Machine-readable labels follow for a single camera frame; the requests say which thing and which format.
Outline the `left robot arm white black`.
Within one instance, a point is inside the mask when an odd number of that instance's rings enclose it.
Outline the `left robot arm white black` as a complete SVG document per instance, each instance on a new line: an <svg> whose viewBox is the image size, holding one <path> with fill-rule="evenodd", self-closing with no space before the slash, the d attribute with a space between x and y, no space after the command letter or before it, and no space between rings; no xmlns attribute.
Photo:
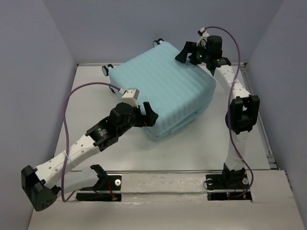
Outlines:
<svg viewBox="0 0 307 230"><path fill-rule="evenodd" d="M21 186L35 211L51 206L58 195L65 192L65 174L86 159L104 151L118 142L118 139L132 127L153 127L159 117L144 102L145 114L139 106L133 107L121 102L73 145L56 157L36 167L25 166L21 170Z"/></svg>

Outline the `light blue hardshell suitcase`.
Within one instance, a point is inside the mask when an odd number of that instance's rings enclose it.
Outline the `light blue hardshell suitcase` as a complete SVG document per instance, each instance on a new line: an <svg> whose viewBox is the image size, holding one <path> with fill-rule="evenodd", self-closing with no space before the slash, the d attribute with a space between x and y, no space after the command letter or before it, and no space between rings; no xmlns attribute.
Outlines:
<svg viewBox="0 0 307 230"><path fill-rule="evenodd" d="M215 79L198 65L175 60L179 50L163 39L148 51L102 72L110 83L125 90L139 90L138 102L149 102L158 114L153 127L144 127L152 141L180 130L203 113L213 99Z"/></svg>

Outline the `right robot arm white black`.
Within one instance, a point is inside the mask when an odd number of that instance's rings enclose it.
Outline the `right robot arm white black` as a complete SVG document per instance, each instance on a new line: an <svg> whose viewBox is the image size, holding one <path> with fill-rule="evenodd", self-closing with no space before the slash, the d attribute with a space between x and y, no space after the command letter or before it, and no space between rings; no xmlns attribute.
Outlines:
<svg viewBox="0 0 307 230"><path fill-rule="evenodd" d="M233 71L229 59L222 56L220 36L210 35L199 42L187 41L175 59L181 63L189 60L192 65L204 63L228 95L225 115L229 130L227 157L222 172L207 175L204 187L209 191L247 191L251 182L247 178L246 170L249 170L250 166L244 155L248 135L257 123L260 98L245 89L237 78L238 71Z"/></svg>

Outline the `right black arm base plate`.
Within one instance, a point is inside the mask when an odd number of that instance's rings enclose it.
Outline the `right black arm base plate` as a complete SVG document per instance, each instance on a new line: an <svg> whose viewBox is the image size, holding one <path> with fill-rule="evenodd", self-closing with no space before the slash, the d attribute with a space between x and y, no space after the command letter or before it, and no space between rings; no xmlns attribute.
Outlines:
<svg viewBox="0 0 307 230"><path fill-rule="evenodd" d="M246 175L243 179L226 185L222 181L221 174L207 174L203 187L207 191L208 201L252 201L251 192L248 190L249 181Z"/></svg>

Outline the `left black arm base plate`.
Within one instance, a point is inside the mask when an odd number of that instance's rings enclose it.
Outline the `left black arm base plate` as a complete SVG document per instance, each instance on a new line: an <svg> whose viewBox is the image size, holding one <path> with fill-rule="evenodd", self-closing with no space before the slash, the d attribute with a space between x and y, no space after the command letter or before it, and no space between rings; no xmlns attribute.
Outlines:
<svg viewBox="0 0 307 230"><path fill-rule="evenodd" d="M121 174L109 174L106 182L79 190L76 194L76 200L86 202L120 202L122 200L121 184Z"/></svg>

